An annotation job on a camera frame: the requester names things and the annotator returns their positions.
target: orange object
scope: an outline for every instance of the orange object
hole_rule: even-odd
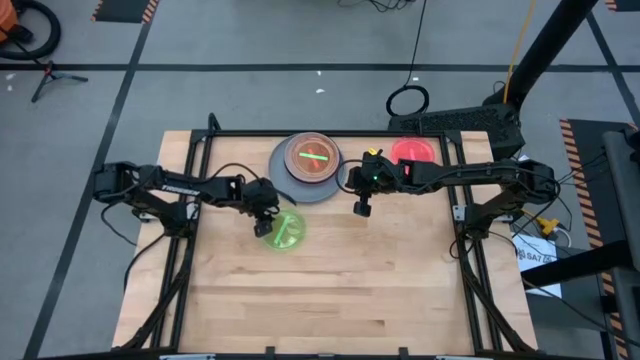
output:
[[[18,23],[18,14],[13,8],[11,0],[0,0],[0,26],[7,32]],[[7,37],[0,32],[0,42],[6,40]]]

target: wooden tabletop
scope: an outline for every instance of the wooden tabletop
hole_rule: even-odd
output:
[[[189,135],[166,132],[158,163],[182,172]],[[485,133],[463,132],[462,138],[467,163],[492,161]],[[271,151],[282,140],[217,137],[209,174],[239,162],[266,176]],[[360,159],[369,148],[390,156],[396,139],[334,140],[346,159]],[[438,141],[425,141],[432,143],[436,162],[442,164]],[[455,160],[453,146],[449,149]],[[243,170],[228,168],[222,175],[238,173]],[[499,188],[474,186],[472,191],[476,202],[484,202]],[[246,215],[204,206],[180,351],[263,353],[266,346],[275,346],[278,353],[397,354],[399,347],[408,347],[412,355],[472,354],[459,265],[448,253],[454,232],[446,190],[374,196],[370,218],[352,213],[356,200],[337,193],[319,204],[297,206],[307,235],[288,252],[276,252],[256,239],[253,219]],[[138,250],[162,232],[158,222],[141,227]],[[492,231],[509,237],[505,224],[494,224]],[[168,244],[168,239],[158,244],[133,268],[114,345],[126,342],[158,301]],[[494,235],[484,246],[496,305],[535,347],[513,247]],[[477,303],[483,342],[491,348],[486,313]],[[170,309],[163,344],[168,343],[172,317]]]

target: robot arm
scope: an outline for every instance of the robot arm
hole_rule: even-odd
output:
[[[362,166],[349,170],[346,187],[360,197],[353,208],[358,215],[371,214],[368,200],[376,194],[422,195],[446,186],[499,184],[502,192],[488,202],[454,208],[465,235],[486,238],[497,217],[519,217],[525,203],[544,204],[557,195],[553,169],[532,160],[440,166],[401,159],[395,165],[381,154],[365,152]]]
[[[278,191],[266,178],[249,183],[242,175],[199,179],[156,165],[137,166],[130,162],[105,164],[94,171],[95,200],[107,204],[125,203],[133,208],[136,216],[147,213],[157,217],[167,234],[185,236],[190,231],[187,204],[168,203],[151,194],[151,190],[193,196],[206,204],[234,208],[241,214],[255,217],[256,237],[272,231],[273,215],[279,211]]]

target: green plate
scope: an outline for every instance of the green plate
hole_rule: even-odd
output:
[[[292,209],[281,209],[273,221],[273,231],[264,238],[265,244],[276,250],[296,247],[306,234],[302,215]]]

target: gray floor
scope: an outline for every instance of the gray floor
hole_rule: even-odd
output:
[[[59,63],[127,64],[140,25],[92,23],[97,0],[43,0],[63,26]],[[522,53],[549,17],[556,1],[538,2]],[[431,0],[417,62],[507,64],[528,2]],[[367,5],[339,8],[333,0],[162,0],[141,63],[407,63],[420,6],[378,14]],[[640,64],[640,15],[594,11],[619,64]],[[37,18],[30,18],[33,24]],[[556,64],[604,65],[583,24]],[[80,194],[109,119],[122,72],[86,72],[87,84],[51,86],[29,103],[40,74],[0,71],[0,358],[20,358],[62,251]],[[137,72],[107,161],[156,161],[166,130],[204,127],[210,111],[224,128],[384,129],[384,103],[405,72]],[[417,72],[431,93],[430,110],[479,104],[504,73]],[[640,74],[625,74],[640,96]],[[399,99],[398,111],[417,99]],[[524,152],[569,171],[558,119],[630,122],[609,73],[547,73],[521,114]],[[563,198],[579,214],[575,190]],[[41,356],[108,350],[122,300],[122,275],[131,246],[113,236],[92,204],[69,274],[54,310]],[[549,217],[568,219],[554,205]],[[132,238],[138,225],[125,208],[109,218]],[[575,217],[574,246],[586,248],[584,225]],[[551,353],[601,356],[597,334],[536,324]]]

